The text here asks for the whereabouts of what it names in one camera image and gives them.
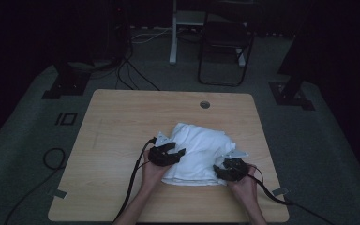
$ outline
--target folded white fabric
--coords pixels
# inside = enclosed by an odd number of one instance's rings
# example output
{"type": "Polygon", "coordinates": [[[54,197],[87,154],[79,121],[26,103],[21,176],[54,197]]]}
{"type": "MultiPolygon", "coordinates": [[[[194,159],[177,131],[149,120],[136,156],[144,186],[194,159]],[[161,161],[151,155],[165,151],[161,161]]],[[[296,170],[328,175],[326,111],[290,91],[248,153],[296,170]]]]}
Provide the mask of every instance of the folded white fabric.
{"type": "Polygon", "coordinates": [[[213,165],[220,166],[224,161],[222,155],[235,149],[235,143],[223,131],[179,123],[171,139],[176,146],[168,153],[186,148],[186,154],[165,173],[162,182],[178,186],[226,185],[213,170],[213,165]]]}

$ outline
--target chair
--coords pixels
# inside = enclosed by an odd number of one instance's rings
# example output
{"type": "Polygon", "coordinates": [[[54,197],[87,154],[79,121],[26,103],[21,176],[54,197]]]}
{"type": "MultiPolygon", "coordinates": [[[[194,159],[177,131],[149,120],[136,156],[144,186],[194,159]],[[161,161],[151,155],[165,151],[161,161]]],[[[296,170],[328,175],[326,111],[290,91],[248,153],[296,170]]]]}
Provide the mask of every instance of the chair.
{"type": "Polygon", "coordinates": [[[215,0],[209,4],[204,18],[199,51],[198,81],[200,83],[238,86],[244,81],[255,32],[262,23],[263,14],[263,6],[254,1],[215,0]],[[233,49],[232,54],[236,55],[236,63],[247,49],[247,57],[245,58],[245,65],[239,82],[227,83],[203,80],[201,70],[203,55],[206,52],[205,45],[209,46],[210,49],[233,49]]]}

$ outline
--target light wood surface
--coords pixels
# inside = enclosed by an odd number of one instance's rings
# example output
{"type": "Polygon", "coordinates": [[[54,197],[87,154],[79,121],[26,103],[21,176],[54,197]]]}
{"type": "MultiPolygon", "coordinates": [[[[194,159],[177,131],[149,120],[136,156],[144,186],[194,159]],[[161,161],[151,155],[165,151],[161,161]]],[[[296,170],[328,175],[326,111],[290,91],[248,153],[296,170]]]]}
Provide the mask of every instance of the light wood surface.
{"type": "MultiPolygon", "coordinates": [[[[253,97],[248,94],[97,90],[92,97],[49,212],[53,221],[112,221],[128,190],[134,164],[145,143],[179,123],[223,130],[250,156],[269,190],[278,177],[253,97]],[[209,101],[209,109],[200,107],[209,101]]],[[[130,199],[141,183],[138,172],[130,199]]],[[[286,206],[258,187],[268,221],[288,220],[286,206]]],[[[140,222],[245,222],[248,217],[225,186],[179,187],[160,184],[140,222]]]]}

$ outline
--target gray floor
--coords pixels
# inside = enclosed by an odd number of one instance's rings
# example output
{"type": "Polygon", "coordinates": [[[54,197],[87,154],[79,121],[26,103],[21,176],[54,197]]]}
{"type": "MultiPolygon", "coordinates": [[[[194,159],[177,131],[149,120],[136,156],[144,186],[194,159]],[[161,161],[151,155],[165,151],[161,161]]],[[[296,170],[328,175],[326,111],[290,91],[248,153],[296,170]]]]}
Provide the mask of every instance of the gray floor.
{"type": "MultiPolygon", "coordinates": [[[[135,44],[130,61],[161,90],[254,96],[280,184],[291,191],[287,196],[336,224],[360,224],[360,167],[319,89],[311,83],[303,84],[303,91],[316,111],[278,106],[269,89],[268,82],[289,79],[277,75],[277,71],[291,40],[257,38],[247,79],[239,87],[199,84],[196,79],[198,46],[190,42],[179,41],[177,64],[170,66],[170,44],[168,37],[135,44]]],[[[229,74],[225,66],[217,69],[220,71],[229,74]]],[[[121,73],[124,79],[127,73],[124,67],[121,73]]],[[[130,73],[140,89],[154,90],[134,70],[130,73]]],[[[38,75],[0,130],[0,224],[4,224],[10,210],[28,190],[52,173],[43,164],[46,151],[60,147],[69,155],[93,92],[101,88],[114,89],[117,81],[114,72],[98,72],[92,75],[83,96],[41,99],[56,76],[52,67],[38,75]],[[56,125],[60,113],[78,113],[75,124],[56,125]]],[[[127,89],[121,83],[117,88],[127,89]]],[[[59,155],[49,157],[51,164],[58,160],[59,155]]],[[[61,175],[62,171],[58,172],[31,194],[13,213],[9,224],[96,224],[48,220],[53,197],[47,193],[57,188],[61,175]]],[[[289,212],[291,217],[285,224],[325,224],[296,207],[289,207],[289,212]]]]}

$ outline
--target person's left hand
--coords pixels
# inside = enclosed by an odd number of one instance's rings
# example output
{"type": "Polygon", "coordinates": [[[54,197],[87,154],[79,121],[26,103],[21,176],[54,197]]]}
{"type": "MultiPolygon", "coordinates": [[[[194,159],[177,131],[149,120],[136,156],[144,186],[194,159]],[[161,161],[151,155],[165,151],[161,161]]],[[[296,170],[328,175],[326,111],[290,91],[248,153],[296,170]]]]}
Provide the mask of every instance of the person's left hand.
{"type": "Polygon", "coordinates": [[[171,168],[170,166],[157,166],[153,162],[148,162],[148,153],[150,150],[144,151],[144,165],[142,165],[142,188],[146,190],[153,190],[156,185],[160,182],[166,171],[171,168]]]}

